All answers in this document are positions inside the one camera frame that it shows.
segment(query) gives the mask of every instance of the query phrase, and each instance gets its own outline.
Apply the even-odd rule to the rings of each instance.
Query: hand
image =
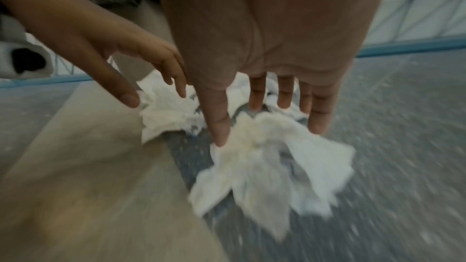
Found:
[[[278,75],[278,105],[290,106],[294,79],[309,130],[323,133],[342,77],[380,0],[162,0],[186,72],[215,143],[230,118],[225,89],[238,71],[250,77],[249,106],[263,103],[266,73]]]
[[[88,0],[2,0],[42,43],[89,74],[129,107],[139,105],[133,87],[106,60],[115,51],[140,57],[186,96],[183,61],[176,48]]]

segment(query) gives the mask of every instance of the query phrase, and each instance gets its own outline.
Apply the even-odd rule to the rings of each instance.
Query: blue trim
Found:
[[[81,82],[89,81],[92,78],[89,75],[71,75],[71,76],[53,76],[50,78],[43,79],[29,79],[29,80],[10,80],[0,82],[0,88],[13,88],[21,86],[32,86],[32,85],[45,85],[55,83],[67,83],[67,82]]]
[[[407,54],[464,48],[466,48],[466,36],[462,36],[461,38],[439,38],[426,41],[365,46],[359,51],[357,57]]]

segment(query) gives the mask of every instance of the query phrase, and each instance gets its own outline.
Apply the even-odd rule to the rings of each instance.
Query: floor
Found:
[[[193,217],[185,197],[212,164],[207,133],[141,147],[137,114],[93,84],[2,89],[0,260],[462,262],[465,61],[356,60],[326,134],[355,146],[356,173],[332,219],[293,213],[282,244],[231,197]]]

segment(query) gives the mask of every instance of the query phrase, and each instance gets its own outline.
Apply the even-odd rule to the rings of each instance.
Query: crumpled paper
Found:
[[[140,112],[144,129],[141,142],[144,144],[164,132],[184,131],[189,136],[197,136],[206,128],[204,116],[199,111],[199,100],[193,86],[186,86],[186,98],[178,96],[174,85],[167,85],[159,71],[154,70],[143,80],[137,82],[143,110]],[[233,117],[236,111],[249,101],[250,83],[246,74],[238,73],[227,88],[228,114]],[[271,78],[266,80],[264,104],[271,112],[281,112],[292,118],[305,118],[299,107],[292,106],[283,110],[277,106],[278,84]]]
[[[211,146],[214,166],[201,171],[189,195],[203,216],[232,190],[243,213],[276,240],[289,230],[289,211],[328,218],[335,194],[353,175],[355,150],[309,133],[281,113],[238,115],[228,142]]]

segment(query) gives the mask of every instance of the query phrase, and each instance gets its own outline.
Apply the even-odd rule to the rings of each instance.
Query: gray floor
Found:
[[[74,88],[0,91],[0,177]],[[229,197],[205,219],[230,261],[464,261],[466,50],[357,60],[326,136],[357,150],[334,218],[292,214],[278,245]],[[212,164],[209,136],[164,139],[190,188]]]

